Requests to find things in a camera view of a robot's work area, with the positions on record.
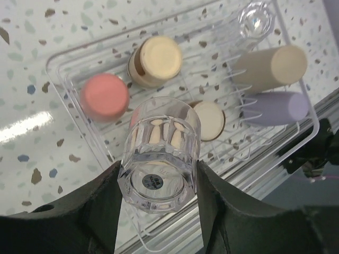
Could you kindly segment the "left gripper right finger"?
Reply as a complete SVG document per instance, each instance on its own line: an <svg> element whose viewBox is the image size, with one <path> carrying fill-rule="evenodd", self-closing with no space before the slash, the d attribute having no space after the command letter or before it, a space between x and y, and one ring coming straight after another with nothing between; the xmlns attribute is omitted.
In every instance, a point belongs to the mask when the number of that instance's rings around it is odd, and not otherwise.
<svg viewBox="0 0 339 254"><path fill-rule="evenodd" d="M338 253L338 206L285 210L244 193L197 162L206 253Z"/></svg>

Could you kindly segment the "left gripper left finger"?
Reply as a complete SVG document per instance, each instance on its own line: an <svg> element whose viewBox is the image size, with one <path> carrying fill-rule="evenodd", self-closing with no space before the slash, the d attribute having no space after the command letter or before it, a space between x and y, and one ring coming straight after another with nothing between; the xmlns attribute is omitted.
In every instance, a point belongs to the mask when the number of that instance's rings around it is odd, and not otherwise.
<svg viewBox="0 0 339 254"><path fill-rule="evenodd" d="M120 162L34 211L1 216L1 253L114 253Z"/></svg>

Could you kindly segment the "clear glass mug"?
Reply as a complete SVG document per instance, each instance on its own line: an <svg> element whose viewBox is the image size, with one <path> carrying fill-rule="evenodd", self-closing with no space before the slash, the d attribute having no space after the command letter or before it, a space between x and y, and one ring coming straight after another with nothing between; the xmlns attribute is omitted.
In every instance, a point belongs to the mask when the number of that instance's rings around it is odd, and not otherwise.
<svg viewBox="0 0 339 254"><path fill-rule="evenodd" d="M155 97L132 113L118 184L147 213L177 212L195 196L201 123L187 103Z"/></svg>

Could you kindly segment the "steel cup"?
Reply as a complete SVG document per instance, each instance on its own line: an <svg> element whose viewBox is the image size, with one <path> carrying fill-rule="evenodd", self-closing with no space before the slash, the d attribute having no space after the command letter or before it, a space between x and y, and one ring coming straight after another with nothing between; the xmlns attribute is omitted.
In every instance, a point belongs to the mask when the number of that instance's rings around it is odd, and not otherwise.
<svg viewBox="0 0 339 254"><path fill-rule="evenodd" d="M201 140L207 142L218 138L226 124L225 114L218 104L211 101L195 101L190 106L201 122Z"/></svg>
<svg viewBox="0 0 339 254"><path fill-rule="evenodd" d="M131 55L128 74L144 88L157 88L177 76L182 63L180 46L170 37L157 35L145 40Z"/></svg>

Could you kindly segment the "purple cup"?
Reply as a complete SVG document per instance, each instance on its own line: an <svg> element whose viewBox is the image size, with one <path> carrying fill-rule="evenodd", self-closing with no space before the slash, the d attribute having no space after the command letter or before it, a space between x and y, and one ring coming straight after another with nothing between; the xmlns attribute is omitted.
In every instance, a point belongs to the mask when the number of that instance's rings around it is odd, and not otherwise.
<svg viewBox="0 0 339 254"><path fill-rule="evenodd" d="M279 126L303 120L309 106L302 93L279 91L245 97L242 111L249 124Z"/></svg>

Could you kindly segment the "pink cup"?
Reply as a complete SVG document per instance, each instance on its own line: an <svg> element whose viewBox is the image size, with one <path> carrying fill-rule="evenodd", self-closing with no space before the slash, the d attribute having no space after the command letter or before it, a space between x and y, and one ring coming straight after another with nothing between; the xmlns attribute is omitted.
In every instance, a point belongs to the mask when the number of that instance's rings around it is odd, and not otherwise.
<svg viewBox="0 0 339 254"><path fill-rule="evenodd" d="M129 106L129 91L118 76L101 73L91 77L80 90L80 105L92 120L113 122L124 115Z"/></svg>

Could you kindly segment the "tall beige cup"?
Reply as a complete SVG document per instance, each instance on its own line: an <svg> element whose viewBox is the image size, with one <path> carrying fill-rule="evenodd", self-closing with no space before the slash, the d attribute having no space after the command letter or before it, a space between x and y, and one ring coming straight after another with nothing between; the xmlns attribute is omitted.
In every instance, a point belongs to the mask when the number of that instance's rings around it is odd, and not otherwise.
<svg viewBox="0 0 339 254"><path fill-rule="evenodd" d="M304 51L294 45L252 51L240 56L233 71L235 84L249 86L245 91L256 94L298 82L308 66Z"/></svg>

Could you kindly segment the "clear glass tumbler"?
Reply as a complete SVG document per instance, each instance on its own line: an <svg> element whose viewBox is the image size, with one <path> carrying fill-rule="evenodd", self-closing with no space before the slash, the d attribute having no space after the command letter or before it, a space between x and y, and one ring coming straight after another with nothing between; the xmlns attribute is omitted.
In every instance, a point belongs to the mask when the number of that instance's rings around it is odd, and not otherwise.
<svg viewBox="0 0 339 254"><path fill-rule="evenodd" d="M245 38L264 38L270 33L274 19L267 2L250 2L239 12L237 18L240 34Z"/></svg>

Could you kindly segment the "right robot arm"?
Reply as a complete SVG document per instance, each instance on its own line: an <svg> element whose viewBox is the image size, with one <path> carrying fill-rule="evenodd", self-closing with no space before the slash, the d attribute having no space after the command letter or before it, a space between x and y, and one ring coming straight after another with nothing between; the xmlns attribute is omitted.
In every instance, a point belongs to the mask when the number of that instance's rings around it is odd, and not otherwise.
<svg viewBox="0 0 339 254"><path fill-rule="evenodd" d="M338 131L334 132L327 118L319 121L319 131L314 138L282 162L288 174L301 168L304 175L315 182L322 176L327 163L338 165Z"/></svg>

